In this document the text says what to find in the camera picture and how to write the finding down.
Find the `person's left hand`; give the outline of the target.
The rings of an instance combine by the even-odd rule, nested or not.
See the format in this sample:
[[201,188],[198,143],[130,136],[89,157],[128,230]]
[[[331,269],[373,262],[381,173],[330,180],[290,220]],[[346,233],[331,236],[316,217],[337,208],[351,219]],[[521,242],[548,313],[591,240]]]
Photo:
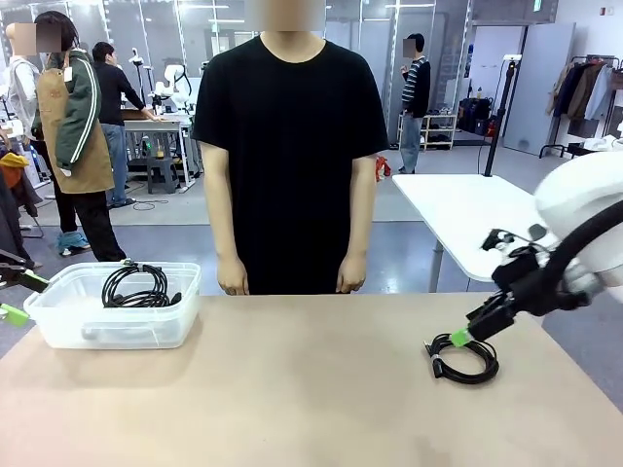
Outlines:
[[340,294],[357,292],[365,282],[366,267],[365,254],[347,254],[338,271],[336,292]]

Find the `person's right hand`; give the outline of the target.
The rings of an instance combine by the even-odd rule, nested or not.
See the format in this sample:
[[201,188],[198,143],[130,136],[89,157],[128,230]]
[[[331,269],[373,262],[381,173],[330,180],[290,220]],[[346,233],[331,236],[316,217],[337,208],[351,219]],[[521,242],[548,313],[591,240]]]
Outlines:
[[247,272],[237,256],[220,257],[217,266],[217,281],[228,296],[248,296]]

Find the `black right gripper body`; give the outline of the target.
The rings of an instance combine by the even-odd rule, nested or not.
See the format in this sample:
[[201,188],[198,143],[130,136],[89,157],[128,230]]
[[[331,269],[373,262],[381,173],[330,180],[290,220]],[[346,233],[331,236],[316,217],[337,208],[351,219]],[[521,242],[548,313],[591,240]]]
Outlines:
[[537,252],[511,252],[494,270],[492,280],[499,295],[518,295],[520,298],[541,297],[549,293]]

